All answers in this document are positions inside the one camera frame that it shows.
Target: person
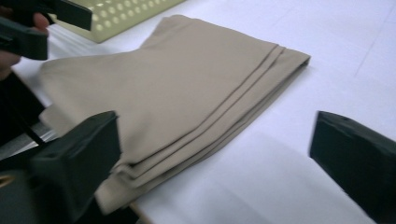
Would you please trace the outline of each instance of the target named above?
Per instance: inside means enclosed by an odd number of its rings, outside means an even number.
[[[0,16],[12,20],[12,9],[0,6]],[[33,16],[33,21],[37,31],[48,34],[47,27],[50,22],[41,13],[35,13]],[[17,64],[21,60],[20,55],[16,55],[4,50],[0,50],[0,80],[4,80],[11,74],[11,66]]]

